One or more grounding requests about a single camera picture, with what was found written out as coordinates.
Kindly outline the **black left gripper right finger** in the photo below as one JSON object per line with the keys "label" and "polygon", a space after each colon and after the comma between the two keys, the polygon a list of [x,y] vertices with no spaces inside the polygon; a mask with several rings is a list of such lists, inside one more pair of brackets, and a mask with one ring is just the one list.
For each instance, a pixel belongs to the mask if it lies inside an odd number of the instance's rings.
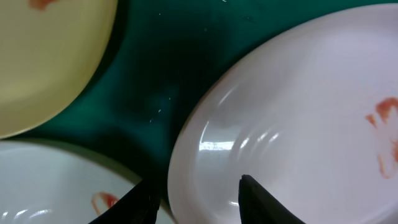
{"label": "black left gripper right finger", "polygon": [[304,224],[250,175],[239,180],[238,203],[242,224]]}

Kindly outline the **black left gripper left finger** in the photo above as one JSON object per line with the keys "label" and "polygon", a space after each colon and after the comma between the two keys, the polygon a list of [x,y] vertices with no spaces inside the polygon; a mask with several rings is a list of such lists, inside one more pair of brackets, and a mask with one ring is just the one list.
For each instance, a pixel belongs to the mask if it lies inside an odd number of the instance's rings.
{"label": "black left gripper left finger", "polygon": [[151,180],[142,180],[89,224],[155,224],[160,201],[159,188]]}

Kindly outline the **pink-white plate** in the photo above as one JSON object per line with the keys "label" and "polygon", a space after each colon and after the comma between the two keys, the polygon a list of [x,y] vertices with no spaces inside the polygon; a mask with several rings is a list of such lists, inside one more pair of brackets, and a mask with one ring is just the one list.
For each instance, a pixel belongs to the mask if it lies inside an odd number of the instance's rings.
{"label": "pink-white plate", "polygon": [[239,223],[250,175],[305,223],[397,222],[397,4],[334,12],[262,44],[175,143],[178,223]]}

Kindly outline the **yellow-green plate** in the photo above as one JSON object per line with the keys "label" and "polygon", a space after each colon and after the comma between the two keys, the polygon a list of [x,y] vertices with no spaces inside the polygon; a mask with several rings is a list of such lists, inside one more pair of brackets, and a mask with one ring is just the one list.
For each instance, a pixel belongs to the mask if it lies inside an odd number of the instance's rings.
{"label": "yellow-green plate", "polygon": [[1,137],[33,129],[86,87],[106,50],[116,0],[1,0]]}

